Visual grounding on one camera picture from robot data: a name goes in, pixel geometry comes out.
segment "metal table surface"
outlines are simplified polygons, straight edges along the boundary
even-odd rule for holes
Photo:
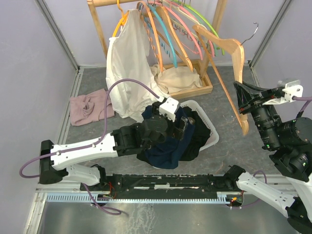
[[[245,196],[246,204],[255,197]],[[39,234],[296,234],[273,207],[258,202],[230,210],[213,204],[112,204],[107,215],[89,203],[46,202]]]

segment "wooden base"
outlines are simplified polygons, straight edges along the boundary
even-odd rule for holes
[[[184,62],[179,62],[177,65],[186,66]],[[193,60],[192,65],[196,69],[197,73],[200,75],[200,68],[201,68],[200,60]],[[164,68],[169,69],[169,68],[172,68],[173,66],[174,66],[173,64],[168,64],[168,65],[164,65]],[[202,94],[211,93],[213,90],[213,85],[210,82],[207,72],[200,79],[201,79],[203,87],[197,88],[197,89],[183,90],[180,92],[172,93],[170,95],[174,99],[182,99],[182,98],[189,98],[189,97],[199,96]]]

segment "white wall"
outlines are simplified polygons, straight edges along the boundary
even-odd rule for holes
[[[56,140],[75,70],[34,0],[1,4],[0,21],[0,232],[20,234],[38,180],[19,169]]]
[[[259,83],[265,88],[274,88],[285,78],[301,80],[303,96],[312,96],[310,9],[312,1],[292,1],[290,8],[273,35],[268,47],[255,67]],[[295,118],[303,102],[277,106],[284,121]],[[304,117],[312,118],[312,104]]]
[[[255,30],[253,22],[259,23],[259,30],[251,41],[244,44],[245,59],[251,60],[284,0],[228,0],[219,35],[222,38],[236,38],[239,41],[250,37]],[[46,0],[54,19],[62,31],[79,65],[105,66],[105,57],[87,5],[87,0]],[[192,0],[191,6],[212,22],[217,0]],[[136,8],[137,3],[124,3],[124,10]],[[120,19],[116,5],[97,8],[103,31],[108,38]],[[230,56],[216,57],[218,64],[231,64]]]

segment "red wire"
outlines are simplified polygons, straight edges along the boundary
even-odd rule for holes
[[[114,197],[113,197],[113,199],[115,199],[115,197],[117,195],[116,189],[112,186],[111,182],[109,182],[108,185],[109,185],[109,192],[110,192],[111,195],[112,195],[112,188],[114,189]]]

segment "clothes hanger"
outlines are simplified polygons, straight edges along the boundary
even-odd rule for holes
[[[193,25],[193,29],[196,31],[196,34],[200,40],[200,43],[204,43],[203,39],[201,38],[201,35],[204,36],[205,38],[211,40],[215,44],[217,44],[220,48],[224,49],[226,52],[231,54],[232,56],[232,62],[233,62],[233,70],[234,70],[234,78],[236,81],[242,83],[243,82],[243,67],[244,67],[244,59],[245,59],[245,54],[244,54],[244,47],[240,44],[239,41],[235,39],[220,39],[216,37],[214,34],[209,32],[207,29],[203,28],[200,25]],[[242,115],[239,114],[231,97],[230,94],[225,87],[223,80],[215,66],[215,63],[213,59],[211,58],[210,53],[208,52],[207,48],[204,46],[204,50],[208,56],[209,61],[211,62],[211,65],[214,69],[214,72],[216,73],[221,86],[230,102],[230,105],[237,117],[237,120],[239,122],[240,127],[243,130],[243,135],[246,135],[249,130],[249,125],[248,125],[248,120],[247,120],[247,115]]]
[[[179,40],[178,37],[177,37],[179,43],[182,44],[182,45],[184,45],[186,48],[190,49],[193,53],[199,54],[200,60],[203,60],[203,55],[202,55],[202,52],[201,52],[201,50],[200,50],[200,46],[199,46],[197,40],[195,39],[195,37],[192,35],[191,30],[190,30],[190,29],[188,28],[188,26],[184,23],[184,21],[183,21],[173,10],[171,10],[170,8],[168,8],[168,7],[166,7],[166,6],[163,6],[162,3],[160,3],[160,2],[155,2],[155,4],[161,6],[162,8],[164,8],[164,10],[165,10],[165,14],[164,14],[164,15],[166,15],[166,18],[165,18],[165,20],[164,20],[164,17],[163,17],[162,19],[163,19],[164,22],[166,23],[167,28],[170,28],[170,31],[172,30],[172,32],[173,32],[174,34],[175,34],[174,28],[172,27],[171,19],[170,19],[169,14],[168,14],[167,11],[169,11],[179,22],[181,22],[181,23],[183,24],[184,29],[185,29],[185,30],[188,32],[188,34],[191,36],[191,39],[192,39],[192,41],[194,42],[195,46],[197,47],[197,51],[198,51],[198,52],[192,51],[192,50],[191,50],[189,47],[187,47],[184,43],[180,42],[180,40]]]
[[[153,45],[153,39],[151,38],[151,35],[150,35],[150,29],[147,28],[147,24],[145,22],[145,17],[141,11],[141,7],[144,7],[146,9],[146,12],[147,12],[147,15],[148,15],[148,18],[150,19],[150,25],[151,25],[151,28],[152,28],[152,32],[154,34],[154,38],[155,38],[155,43],[156,43],[156,47],[157,47],[157,52],[156,52],[156,47]],[[141,21],[143,22],[143,25],[146,29],[146,32],[147,32],[147,35],[149,37],[149,41],[150,41],[150,44],[151,44],[151,47],[152,47],[152,50],[154,51],[154,55],[158,61],[158,64],[159,64],[159,69],[161,72],[163,72],[163,64],[162,64],[162,56],[161,56],[161,50],[160,50],[160,44],[159,44],[159,39],[158,39],[158,34],[157,34],[157,30],[156,30],[156,27],[155,27],[155,23],[154,23],[154,20],[153,20],[153,17],[152,17],[152,13],[150,11],[150,8],[147,6],[147,4],[144,2],[144,1],[139,1],[136,5],[136,8],[139,10],[140,12],[140,19]]]
[[[181,14],[183,14],[185,17],[187,17],[190,21],[192,21],[193,23],[195,23],[195,24],[201,24],[198,20],[197,20],[197,18],[194,16],[194,15],[192,15],[188,10],[186,10],[183,6],[181,6],[181,5],[179,5],[179,4],[177,4],[177,3],[175,3],[175,2],[173,2],[172,0],[163,0],[162,1],[162,3],[163,4],[165,4],[165,5],[167,5],[167,7],[169,7],[170,9],[175,9],[175,10],[177,10],[178,12],[180,12]],[[196,53],[195,52],[195,47],[196,47],[196,43],[194,42],[194,50],[192,50],[192,49],[190,49],[189,47],[187,47],[186,45],[184,45],[184,46],[186,46],[186,48],[188,48],[190,51],[192,51],[194,54],[198,54],[198,53]],[[213,57],[215,57],[215,51],[216,51],[216,47],[214,47],[213,46],[213,44],[212,43],[209,43],[209,45],[210,45],[210,47],[211,47],[211,51],[212,51],[212,55],[213,55]]]
[[[190,12],[194,15],[198,15],[207,25],[208,27],[211,29],[211,31],[213,32],[214,35],[216,35],[217,37],[219,37],[218,33],[215,31],[215,29],[211,26],[211,24],[208,22],[208,20],[206,20],[205,17],[203,17],[202,14],[200,14],[197,10],[195,10],[194,8],[192,8],[190,5],[187,4],[183,4],[181,1],[181,4],[186,7],[188,10],[191,10]]]
[[[118,32],[118,29],[119,29],[121,26],[123,26],[122,24],[123,24],[124,20],[128,18],[128,15],[129,15],[129,12],[127,11],[127,13],[119,20],[119,22],[118,22],[118,24],[117,24],[117,26],[116,26],[116,28],[115,28],[115,30],[114,30],[114,32],[113,32],[112,37],[115,37],[115,36],[116,36],[116,34],[117,34],[117,32]]]
[[[171,34],[171,36],[173,37],[173,39],[175,40],[176,44],[178,45],[178,47],[180,48],[180,51],[182,53],[182,55],[180,55],[179,53],[177,54],[178,57],[190,68],[191,71],[193,71],[193,65],[191,60],[189,59],[187,53],[185,52],[179,38],[177,37],[174,28],[172,27],[171,21],[170,21],[170,17],[168,15],[168,12],[166,10],[166,8],[164,6],[158,6],[156,7],[156,12],[159,14],[159,16],[162,18],[163,22],[165,23],[168,32]]]
[[[174,50],[174,46],[172,44],[172,41],[171,41],[171,38],[170,38],[170,35],[168,33],[168,30],[164,24],[164,22],[162,21],[161,17],[158,15],[158,13],[156,12],[156,9],[151,5],[151,4],[148,4],[148,7],[150,8],[150,10],[152,11],[152,13],[156,16],[157,20],[159,21],[160,23],[160,26],[162,27],[165,35],[166,35],[166,38],[167,38],[167,41],[169,42],[169,46],[170,46],[170,49],[171,49],[171,52],[172,52],[172,57],[170,56],[170,54],[167,54],[169,55],[169,58],[171,59],[173,65],[175,68],[177,68],[177,61],[176,61],[176,53],[175,53],[175,50]]]
[[[120,26],[124,26],[127,22],[127,19],[128,19],[128,15],[129,15],[129,12],[127,11],[126,14],[123,13],[123,9],[121,8],[120,4],[119,4],[119,0],[117,0],[117,7],[118,9],[121,11],[121,19],[119,20],[114,32],[113,32],[113,37],[116,36],[117,32],[118,32],[118,29]]]
[[[171,19],[171,23],[172,23],[172,25],[173,25],[174,30],[177,30],[177,29],[178,29],[178,28],[175,27],[175,26],[178,26],[178,27],[180,28],[180,30],[181,30],[181,28],[184,28],[183,25],[181,25],[180,23],[178,23],[178,22],[175,21],[174,19]],[[194,38],[196,39],[197,43],[200,44],[199,46],[202,46],[202,47],[203,47],[203,45],[200,43],[200,41],[199,41],[199,39],[198,39],[198,36],[197,36],[195,33],[192,33],[192,35],[193,35]],[[209,43],[209,45],[208,45],[207,43],[206,43],[205,45],[206,45],[206,47],[210,46],[211,51],[212,51],[211,53],[212,53],[212,56],[213,56],[213,58],[214,58],[214,52],[215,52],[215,50],[214,50],[213,43],[212,43],[210,40],[208,40],[208,43]]]

